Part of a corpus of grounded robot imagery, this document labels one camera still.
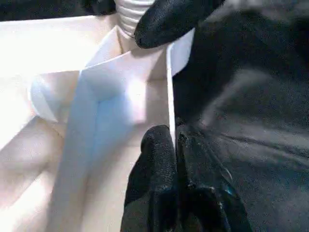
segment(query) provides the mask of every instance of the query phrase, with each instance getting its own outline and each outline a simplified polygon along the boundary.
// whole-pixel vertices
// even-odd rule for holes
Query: black fabric
[[[82,0],[82,6],[92,15],[110,15],[116,11],[114,0]]]
[[[307,22],[205,22],[173,79],[178,127],[207,135],[196,139],[230,171],[253,231],[308,231],[309,44],[295,35]]]
[[[0,21],[89,15],[80,0],[10,0],[0,2]]]
[[[209,16],[223,0],[156,0],[135,29],[139,47],[153,48],[176,40]]]
[[[138,231],[174,229],[177,191],[176,156],[169,129],[156,126],[144,135],[141,155],[129,176],[121,231],[135,231],[136,225],[140,225]]]

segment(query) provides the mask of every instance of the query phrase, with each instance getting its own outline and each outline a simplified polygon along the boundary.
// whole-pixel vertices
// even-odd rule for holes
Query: white cardboard box
[[[0,231],[43,231],[63,149],[65,125],[38,117],[29,84],[70,79],[74,88],[115,24],[115,15],[0,23]]]
[[[194,30],[143,50],[113,28],[81,70],[71,105],[48,232],[119,231],[140,142],[166,124],[175,138],[172,76],[188,62]]]

